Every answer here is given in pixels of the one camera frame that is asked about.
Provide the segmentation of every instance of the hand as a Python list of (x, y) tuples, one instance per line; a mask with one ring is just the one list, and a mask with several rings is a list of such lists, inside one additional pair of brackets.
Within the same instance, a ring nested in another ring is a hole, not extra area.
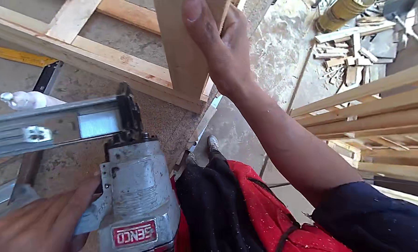
[(205, 0), (185, 0), (183, 22), (206, 57), (209, 75), (218, 91), (232, 99), (239, 88), (254, 83), (250, 61), (246, 17), (231, 5), (221, 33)]
[(39, 199), (0, 219), (0, 252), (80, 250), (88, 234), (73, 237), (75, 226), (100, 184), (100, 175), (76, 190)]

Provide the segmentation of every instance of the nail gun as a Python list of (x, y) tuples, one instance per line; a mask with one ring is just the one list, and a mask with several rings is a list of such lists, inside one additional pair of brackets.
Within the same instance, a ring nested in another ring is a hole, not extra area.
[[(173, 251), (180, 209), (164, 154), (158, 139), (143, 131), (127, 84), (120, 93), (0, 116), (0, 157), (112, 136), (100, 165), (96, 193), (101, 196), (82, 215), (75, 234), (98, 230), (105, 252)], [(7, 135), (13, 142), (2, 144)], [(25, 202), (10, 204), (0, 217), (36, 199), (20, 198)]]

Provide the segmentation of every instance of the senco logo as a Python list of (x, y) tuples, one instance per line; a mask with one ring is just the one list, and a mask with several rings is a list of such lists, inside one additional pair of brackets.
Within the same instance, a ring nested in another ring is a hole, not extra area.
[(156, 240), (155, 220), (140, 222), (131, 226), (117, 227), (112, 230), (115, 248), (130, 244)]

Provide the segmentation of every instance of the yellow measuring tape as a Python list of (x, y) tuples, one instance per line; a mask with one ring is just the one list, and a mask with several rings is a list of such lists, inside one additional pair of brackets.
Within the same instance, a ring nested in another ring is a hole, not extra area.
[(0, 58), (40, 67), (44, 67), (58, 61), (49, 57), (38, 56), (36, 54), (16, 51), (4, 47), (0, 47)]

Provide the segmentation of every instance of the forearm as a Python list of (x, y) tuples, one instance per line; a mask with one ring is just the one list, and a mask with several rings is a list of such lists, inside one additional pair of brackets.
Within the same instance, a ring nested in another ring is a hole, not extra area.
[(270, 160), (316, 206), (333, 187), (360, 181), (357, 170), (288, 116), (256, 83), (239, 85), (230, 96)]

